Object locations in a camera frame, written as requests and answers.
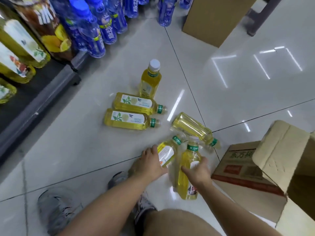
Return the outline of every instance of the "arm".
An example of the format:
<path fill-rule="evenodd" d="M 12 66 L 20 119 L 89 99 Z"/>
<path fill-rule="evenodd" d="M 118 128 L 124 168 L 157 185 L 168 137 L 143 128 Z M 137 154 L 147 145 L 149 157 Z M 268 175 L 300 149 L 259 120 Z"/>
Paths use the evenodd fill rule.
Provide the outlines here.
<path fill-rule="evenodd" d="M 234 203 L 212 185 L 207 158 L 203 157 L 199 165 L 193 169 L 182 167 L 181 170 L 198 189 L 227 236 L 281 236 L 275 229 Z"/>
<path fill-rule="evenodd" d="M 142 152 L 136 173 L 100 195 L 82 210 L 59 236 L 119 235 L 128 215 L 145 188 L 167 173 L 158 158 L 157 146 Z"/>

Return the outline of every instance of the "hand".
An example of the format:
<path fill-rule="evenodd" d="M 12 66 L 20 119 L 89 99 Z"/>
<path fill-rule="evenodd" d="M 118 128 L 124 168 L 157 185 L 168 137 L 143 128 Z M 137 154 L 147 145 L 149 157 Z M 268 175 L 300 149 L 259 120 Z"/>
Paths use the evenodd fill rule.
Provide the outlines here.
<path fill-rule="evenodd" d="M 136 164 L 135 175 L 145 179 L 148 184 L 166 174 L 167 168 L 161 167 L 157 146 L 153 145 L 142 152 Z"/>
<path fill-rule="evenodd" d="M 198 190 L 202 189 L 207 185 L 212 185 L 211 173 L 208 168 L 208 159 L 202 157 L 200 163 L 192 169 L 187 169 L 182 166 L 181 170 L 187 175 L 188 180 Z"/>

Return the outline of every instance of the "tile floor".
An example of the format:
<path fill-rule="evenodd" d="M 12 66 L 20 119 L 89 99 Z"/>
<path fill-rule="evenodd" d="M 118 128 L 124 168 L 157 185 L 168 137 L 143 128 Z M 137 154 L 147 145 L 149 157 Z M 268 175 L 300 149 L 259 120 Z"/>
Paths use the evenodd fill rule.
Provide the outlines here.
<path fill-rule="evenodd" d="M 314 5 L 315 0 L 283 0 L 255 37 L 240 23 L 219 49 L 181 32 L 186 12 L 178 7 L 167 28 L 156 22 L 154 2 L 141 8 L 129 31 L 106 47 L 104 58 L 86 66 L 82 83 L 62 97 L 0 169 L 1 235 L 47 235 L 36 209 L 47 187 L 68 186 L 86 206 L 144 148 L 171 136 L 170 123 L 181 111 L 221 141 L 217 154 L 201 149 L 211 170 L 230 144 L 260 140 L 274 120 L 314 131 Z M 258 0 L 253 8 L 262 7 Z M 152 58 L 160 60 L 163 75 L 155 100 L 169 108 L 167 115 L 156 116 L 162 127 L 139 132 L 104 126 L 115 93 L 136 93 Z M 158 209 L 191 211 L 224 235 L 202 197 L 179 199 L 169 177 L 147 188 Z"/>

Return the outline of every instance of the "forearm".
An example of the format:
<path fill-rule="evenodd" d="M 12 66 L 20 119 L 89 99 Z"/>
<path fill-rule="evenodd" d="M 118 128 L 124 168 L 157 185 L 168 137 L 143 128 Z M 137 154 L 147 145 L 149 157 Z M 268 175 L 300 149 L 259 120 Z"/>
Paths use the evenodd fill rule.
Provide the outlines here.
<path fill-rule="evenodd" d="M 113 187 L 81 211 L 59 236 L 118 235 L 148 183 L 133 176 Z"/>
<path fill-rule="evenodd" d="M 281 236 L 275 229 L 234 203 L 211 183 L 198 188 L 227 236 Z"/>

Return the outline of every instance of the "plastic bottle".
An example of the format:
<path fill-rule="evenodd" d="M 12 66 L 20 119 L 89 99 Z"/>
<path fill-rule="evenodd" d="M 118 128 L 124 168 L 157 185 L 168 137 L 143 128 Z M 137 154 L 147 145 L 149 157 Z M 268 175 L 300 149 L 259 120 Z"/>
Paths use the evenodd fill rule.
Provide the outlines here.
<path fill-rule="evenodd" d="M 187 150 L 183 152 L 179 164 L 178 186 L 177 191 L 182 199 L 197 199 L 198 192 L 189 182 L 187 176 L 180 169 L 182 166 L 192 169 L 201 161 L 201 155 L 198 152 L 198 137 L 190 136 Z"/>
<path fill-rule="evenodd" d="M 157 59 L 152 59 L 149 67 L 143 71 L 140 83 L 140 97 L 154 98 L 162 78 L 160 67 L 160 62 Z"/>
<path fill-rule="evenodd" d="M 112 27 L 112 19 L 105 9 L 103 0 L 87 0 L 91 12 L 97 18 L 105 44 L 111 45 L 117 41 L 117 35 Z"/>
<path fill-rule="evenodd" d="M 0 104 L 6 103 L 16 94 L 16 87 L 0 78 Z"/>
<path fill-rule="evenodd" d="M 10 1 L 53 57 L 61 61 L 74 58 L 72 42 L 49 0 Z"/>
<path fill-rule="evenodd" d="M 85 40 L 89 55 L 94 58 L 103 57 L 106 50 L 96 17 L 92 15 L 88 4 L 84 0 L 69 1 L 73 11 L 79 18 L 78 28 Z"/>
<path fill-rule="evenodd" d="M 162 125 L 160 120 L 150 118 L 145 113 L 140 114 L 111 108 L 107 109 L 105 113 L 104 123 L 107 126 L 136 130 L 145 130 L 149 127 L 158 128 Z"/>
<path fill-rule="evenodd" d="M 72 11 L 69 0 L 51 0 L 51 2 L 74 47 L 86 51 L 84 39 L 77 26 L 77 16 Z"/>
<path fill-rule="evenodd" d="M 198 137 L 205 145 L 220 148 L 220 142 L 212 136 L 212 131 L 201 123 L 181 112 L 173 121 L 173 127 L 181 129 L 190 135 Z"/>
<path fill-rule="evenodd" d="M 113 22 L 113 27 L 118 34 L 128 29 L 127 21 L 120 0 L 104 0 Z"/>
<path fill-rule="evenodd" d="M 35 75 L 32 66 L 20 62 L 19 58 L 0 42 L 0 73 L 7 78 L 25 84 Z"/>
<path fill-rule="evenodd" d="M 1 3 L 0 41 L 28 65 L 42 68 L 50 60 L 48 52 L 19 17 Z"/>
<path fill-rule="evenodd" d="M 177 0 L 159 0 L 158 22 L 161 26 L 169 26 L 171 24 L 176 2 Z"/>
<path fill-rule="evenodd" d="M 150 2 L 150 0 L 138 0 L 139 5 L 146 5 Z"/>
<path fill-rule="evenodd" d="M 162 167 L 166 167 L 178 153 L 178 146 L 186 139 L 183 132 L 177 133 L 172 139 L 162 142 L 158 146 L 158 156 Z"/>
<path fill-rule="evenodd" d="M 167 107 L 157 104 L 152 98 L 141 98 L 136 95 L 119 92 L 114 100 L 114 108 L 145 113 L 147 115 L 167 113 Z"/>
<path fill-rule="evenodd" d="M 129 18 L 137 18 L 138 13 L 138 0 L 125 0 L 125 15 Z"/>
<path fill-rule="evenodd" d="M 189 9 L 193 0 L 179 0 L 179 7 L 182 9 Z"/>

